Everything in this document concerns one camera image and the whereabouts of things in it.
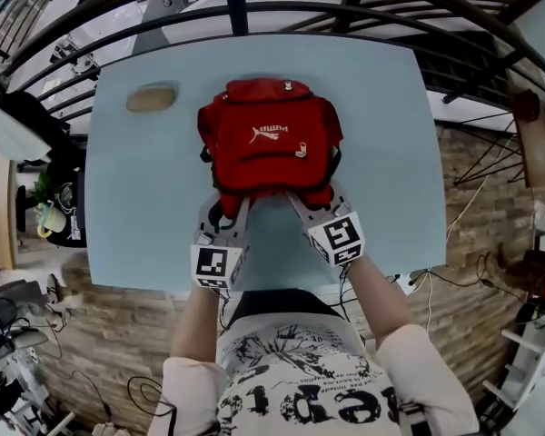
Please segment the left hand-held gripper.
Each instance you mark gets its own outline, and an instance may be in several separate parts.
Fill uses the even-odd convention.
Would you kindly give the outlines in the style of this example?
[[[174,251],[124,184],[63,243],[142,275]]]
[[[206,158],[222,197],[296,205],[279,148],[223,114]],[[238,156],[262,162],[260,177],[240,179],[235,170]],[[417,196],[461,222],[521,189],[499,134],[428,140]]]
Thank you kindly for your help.
[[[201,207],[194,243],[191,245],[191,275],[201,287],[231,290],[246,260],[244,240],[251,198],[244,197],[228,232],[220,232],[221,198],[211,196]]]

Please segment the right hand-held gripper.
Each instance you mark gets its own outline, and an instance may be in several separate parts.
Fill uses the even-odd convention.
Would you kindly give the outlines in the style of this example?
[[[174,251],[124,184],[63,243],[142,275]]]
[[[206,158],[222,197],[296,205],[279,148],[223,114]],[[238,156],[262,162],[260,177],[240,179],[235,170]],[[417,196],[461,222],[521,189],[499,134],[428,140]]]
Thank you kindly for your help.
[[[342,186],[334,183],[332,191],[332,212],[324,207],[311,210],[295,193],[286,196],[302,221],[311,247],[329,266],[337,267],[363,255],[365,237],[358,213],[352,210]]]

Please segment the red backpack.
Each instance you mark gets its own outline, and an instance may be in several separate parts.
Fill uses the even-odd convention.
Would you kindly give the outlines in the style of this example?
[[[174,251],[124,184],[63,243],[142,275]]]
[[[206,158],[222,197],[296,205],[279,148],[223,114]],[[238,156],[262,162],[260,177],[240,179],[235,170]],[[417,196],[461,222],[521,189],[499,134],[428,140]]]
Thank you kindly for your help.
[[[332,103],[308,85],[233,80],[199,110],[197,129],[226,218],[236,218],[244,198],[274,193],[295,193],[310,210],[330,205],[342,129]]]

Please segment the person's left forearm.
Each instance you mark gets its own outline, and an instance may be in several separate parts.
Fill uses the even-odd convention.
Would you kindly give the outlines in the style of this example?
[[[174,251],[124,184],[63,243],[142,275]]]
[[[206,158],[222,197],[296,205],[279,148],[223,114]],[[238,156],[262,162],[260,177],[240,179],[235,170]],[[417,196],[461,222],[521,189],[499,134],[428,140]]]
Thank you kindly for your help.
[[[219,324],[219,296],[195,285],[175,324],[171,357],[215,362]]]

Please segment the person's right forearm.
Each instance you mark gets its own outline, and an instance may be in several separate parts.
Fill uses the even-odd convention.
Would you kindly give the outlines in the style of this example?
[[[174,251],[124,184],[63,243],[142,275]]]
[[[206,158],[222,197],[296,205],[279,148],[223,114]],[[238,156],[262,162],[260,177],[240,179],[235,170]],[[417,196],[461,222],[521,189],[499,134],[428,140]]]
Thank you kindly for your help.
[[[396,284],[386,279],[367,254],[351,262],[347,278],[377,348],[403,326],[414,324],[404,293]]]

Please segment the light blue table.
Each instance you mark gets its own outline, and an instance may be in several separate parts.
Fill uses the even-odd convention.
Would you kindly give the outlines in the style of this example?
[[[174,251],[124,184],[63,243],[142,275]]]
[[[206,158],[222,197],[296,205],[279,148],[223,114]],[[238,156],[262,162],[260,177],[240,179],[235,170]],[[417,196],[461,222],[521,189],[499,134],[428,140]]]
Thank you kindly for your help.
[[[335,177],[383,273],[444,264],[441,155],[413,52],[349,37],[250,35],[169,46],[102,70],[84,188],[93,283],[190,288],[197,217],[214,192],[197,113],[229,81],[255,77],[303,82],[334,105],[343,132]],[[150,84],[171,85],[174,103],[128,111],[127,96]]]

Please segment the oval wooden disc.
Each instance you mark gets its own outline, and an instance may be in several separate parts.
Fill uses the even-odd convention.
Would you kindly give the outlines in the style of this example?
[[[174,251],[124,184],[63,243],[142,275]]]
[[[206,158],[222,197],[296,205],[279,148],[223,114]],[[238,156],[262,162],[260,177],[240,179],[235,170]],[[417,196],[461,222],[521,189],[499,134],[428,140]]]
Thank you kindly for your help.
[[[171,85],[150,84],[130,93],[125,107],[132,113],[151,113],[169,108],[175,98],[176,91]]]

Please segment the yellow mug with plant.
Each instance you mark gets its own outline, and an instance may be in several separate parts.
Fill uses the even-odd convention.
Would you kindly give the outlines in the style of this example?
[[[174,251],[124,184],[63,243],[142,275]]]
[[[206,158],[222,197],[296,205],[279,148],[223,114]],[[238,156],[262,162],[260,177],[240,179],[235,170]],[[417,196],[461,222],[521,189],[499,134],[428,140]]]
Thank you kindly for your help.
[[[55,183],[47,173],[41,172],[35,181],[32,196],[37,201],[37,234],[46,239],[54,233],[61,233],[74,209],[71,205],[71,184]]]

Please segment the person's white printed shirt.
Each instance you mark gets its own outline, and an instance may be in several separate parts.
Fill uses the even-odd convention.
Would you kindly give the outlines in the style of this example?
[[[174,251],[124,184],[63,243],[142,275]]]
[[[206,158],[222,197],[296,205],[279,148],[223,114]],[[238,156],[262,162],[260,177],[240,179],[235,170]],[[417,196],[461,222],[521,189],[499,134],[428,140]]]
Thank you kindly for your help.
[[[479,429],[421,326],[402,326],[368,352],[334,313],[263,313],[236,320],[214,362],[164,362],[148,436],[411,436],[410,411],[431,436]]]

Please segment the black office chair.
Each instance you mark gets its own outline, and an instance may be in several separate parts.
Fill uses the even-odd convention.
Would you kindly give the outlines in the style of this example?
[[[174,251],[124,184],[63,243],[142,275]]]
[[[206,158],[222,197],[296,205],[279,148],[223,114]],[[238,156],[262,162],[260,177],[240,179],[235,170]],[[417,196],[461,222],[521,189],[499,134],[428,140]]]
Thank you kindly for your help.
[[[68,248],[86,246],[84,222],[84,167],[86,149],[73,141],[63,123],[51,116],[31,94],[24,91],[8,93],[0,84],[0,153],[17,163],[45,164],[43,172],[58,184],[70,183],[73,212],[67,217],[61,233],[46,238],[48,242]],[[17,229],[25,228],[25,212],[35,210],[32,192],[27,196],[17,191]]]

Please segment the black metal staircase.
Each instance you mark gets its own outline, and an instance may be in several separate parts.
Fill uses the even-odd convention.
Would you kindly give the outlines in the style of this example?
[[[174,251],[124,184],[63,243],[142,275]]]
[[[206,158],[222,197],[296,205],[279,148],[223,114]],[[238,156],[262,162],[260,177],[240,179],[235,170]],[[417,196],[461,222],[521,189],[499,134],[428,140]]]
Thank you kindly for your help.
[[[421,69],[422,79],[429,90],[440,94],[450,94],[471,77],[487,72],[493,66],[493,56],[500,55],[491,36],[467,31],[458,36],[479,45],[490,55],[479,52],[470,46],[462,46],[457,41],[437,35],[417,35],[408,42],[419,47],[414,54]],[[509,103],[509,76],[505,69],[496,71],[492,78],[482,80],[477,87],[468,91],[464,98],[475,102],[507,107]]]

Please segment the brown desk with black legs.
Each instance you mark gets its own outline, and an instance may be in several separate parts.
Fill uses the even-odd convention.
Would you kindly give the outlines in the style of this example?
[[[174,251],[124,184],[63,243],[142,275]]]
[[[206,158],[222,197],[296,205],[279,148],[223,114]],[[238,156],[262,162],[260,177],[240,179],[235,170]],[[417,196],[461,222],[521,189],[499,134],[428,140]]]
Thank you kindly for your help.
[[[518,89],[510,95],[511,119],[505,126],[489,137],[473,135],[474,138],[483,140],[488,147],[454,180],[455,185],[513,171],[514,175],[509,179],[511,183],[523,181],[531,189],[545,187],[545,100],[540,98],[540,116],[537,121],[527,123],[516,120],[511,101],[521,91],[524,90]]]

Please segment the grey office chair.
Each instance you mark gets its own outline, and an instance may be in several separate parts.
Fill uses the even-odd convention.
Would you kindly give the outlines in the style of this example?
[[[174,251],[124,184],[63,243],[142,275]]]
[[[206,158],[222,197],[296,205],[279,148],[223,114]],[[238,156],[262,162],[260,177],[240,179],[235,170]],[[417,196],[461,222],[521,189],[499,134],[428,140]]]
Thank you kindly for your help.
[[[48,341],[37,327],[22,324],[28,314],[42,316],[46,303],[36,281],[18,280],[0,286],[0,360]]]

